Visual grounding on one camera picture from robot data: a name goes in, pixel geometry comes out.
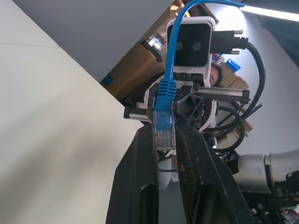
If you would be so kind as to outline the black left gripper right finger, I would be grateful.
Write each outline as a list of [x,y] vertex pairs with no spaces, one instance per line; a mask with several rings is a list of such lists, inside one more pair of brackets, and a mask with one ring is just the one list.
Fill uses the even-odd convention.
[[195,128],[177,123],[176,151],[187,224],[256,224],[228,166]]

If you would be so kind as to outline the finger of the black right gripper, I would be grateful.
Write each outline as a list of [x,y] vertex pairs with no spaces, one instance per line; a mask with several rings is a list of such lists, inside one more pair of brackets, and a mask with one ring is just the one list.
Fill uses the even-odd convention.
[[154,111],[154,105],[156,96],[159,90],[159,83],[155,83],[152,87],[149,89],[149,95],[148,95],[148,104],[147,104],[147,117],[149,118],[149,121],[153,121],[153,111]]
[[192,86],[181,86],[173,101],[173,113],[180,125],[204,125],[204,98],[192,93]]

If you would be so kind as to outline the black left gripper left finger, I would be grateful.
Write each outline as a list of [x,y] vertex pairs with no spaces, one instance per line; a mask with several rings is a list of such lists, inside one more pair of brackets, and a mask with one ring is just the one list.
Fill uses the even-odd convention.
[[139,128],[114,174],[106,224],[158,224],[157,151],[152,127]]

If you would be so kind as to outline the white coupler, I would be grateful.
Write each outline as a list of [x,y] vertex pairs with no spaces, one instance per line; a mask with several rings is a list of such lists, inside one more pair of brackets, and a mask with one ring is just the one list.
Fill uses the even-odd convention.
[[161,152],[157,161],[159,189],[165,189],[170,182],[178,181],[178,165],[176,151]]

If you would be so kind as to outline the brown cardboard box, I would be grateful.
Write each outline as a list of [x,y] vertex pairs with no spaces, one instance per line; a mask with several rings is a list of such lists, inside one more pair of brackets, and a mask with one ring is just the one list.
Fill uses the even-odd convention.
[[164,62],[137,42],[103,78],[100,84],[117,100],[123,100],[150,78],[164,71]]

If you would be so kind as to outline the ceiling light strip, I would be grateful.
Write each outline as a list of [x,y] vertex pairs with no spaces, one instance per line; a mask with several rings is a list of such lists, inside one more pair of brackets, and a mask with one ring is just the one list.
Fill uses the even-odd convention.
[[241,7],[240,10],[243,12],[253,13],[257,15],[299,22],[299,14],[265,9],[260,7],[253,7],[253,6],[244,6]]

